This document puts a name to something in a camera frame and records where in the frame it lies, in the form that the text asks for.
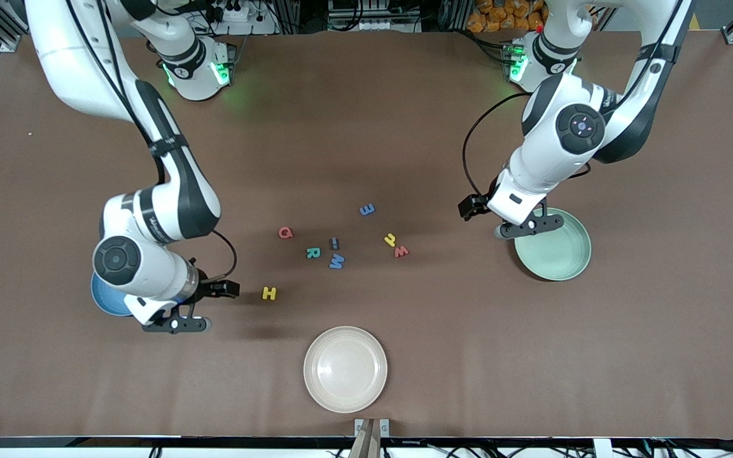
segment green plate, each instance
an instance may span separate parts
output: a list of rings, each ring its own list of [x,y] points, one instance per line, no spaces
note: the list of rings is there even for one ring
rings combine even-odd
[[[541,208],[533,214],[541,216]],[[566,281],[584,272],[590,263],[590,235],[581,221],[560,209],[547,209],[547,214],[564,217],[564,226],[555,231],[514,239],[517,254],[530,272],[544,279]]]

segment table surface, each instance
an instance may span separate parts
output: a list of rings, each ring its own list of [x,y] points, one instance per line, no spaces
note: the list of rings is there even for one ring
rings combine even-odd
[[[123,44],[218,192],[242,296],[201,302],[213,329],[199,335],[96,308],[102,205],[155,169],[133,125],[58,101],[23,43],[0,60],[0,435],[334,435],[377,417],[405,436],[733,437],[733,46],[718,32],[687,37],[640,154],[550,194],[593,240],[564,283],[525,273],[497,218],[457,215],[465,133],[514,92],[471,41],[253,37],[234,86],[204,102],[172,92],[142,40]],[[622,88],[638,46],[593,34],[576,72]],[[478,183],[520,144],[522,105],[471,140]],[[305,258],[329,237],[343,270],[326,249]],[[230,261],[215,237],[174,249],[209,273]],[[338,325],[389,358],[383,394],[352,415],[302,379],[309,344]]]

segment plate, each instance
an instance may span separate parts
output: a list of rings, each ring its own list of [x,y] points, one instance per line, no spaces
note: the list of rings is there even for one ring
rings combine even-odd
[[[98,308],[111,316],[132,316],[129,308],[123,302],[126,294],[106,284],[94,272],[90,283],[90,293],[92,293],[92,299],[98,305]]]
[[[316,337],[305,356],[305,385],[320,406],[353,413],[374,403],[386,385],[387,361],[378,339],[352,326]]]
[[[541,208],[533,214],[541,216]],[[587,268],[592,255],[590,234],[572,214],[547,209],[547,214],[564,217],[564,226],[555,231],[514,239],[517,254],[530,272],[552,281],[567,281]]]

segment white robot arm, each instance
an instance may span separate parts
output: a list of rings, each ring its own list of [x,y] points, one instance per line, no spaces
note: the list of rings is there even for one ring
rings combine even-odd
[[[167,64],[189,69],[176,85],[187,97],[221,88],[204,54],[210,43],[196,38],[185,20],[158,17],[148,0],[30,0],[26,9],[55,95],[82,113],[134,122],[171,177],[107,201],[93,254],[96,274],[127,295],[125,304],[145,330],[175,331],[180,317],[172,313],[163,319],[164,313],[184,302],[193,306],[203,296],[237,296],[238,284],[206,281],[190,261],[165,247],[209,235],[220,204],[160,94],[126,63],[113,23],[144,31]],[[209,324],[197,319],[192,330],[207,330]]]
[[[547,0],[550,17],[541,34],[530,32],[504,49],[511,81],[533,90],[522,115],[524,142],[486,195],[460,203],[462,217],[492,211],[507,221],[501,238],[561,226],[534,216],[547,193],[588,160],[618,162],[637,153],[652,127],[655,108],[680,54],[694,0]],[[623,6],[641,28],[642,47],[625,95],[570,73],[591,29],[585,7]]]

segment pile of orange objects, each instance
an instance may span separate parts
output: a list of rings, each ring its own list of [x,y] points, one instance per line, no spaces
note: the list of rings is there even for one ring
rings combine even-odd
[[[548,15],[544,0],[476,0],[477,9],[468,17],[466,29],[496,32],[500,29],[540,30]]]

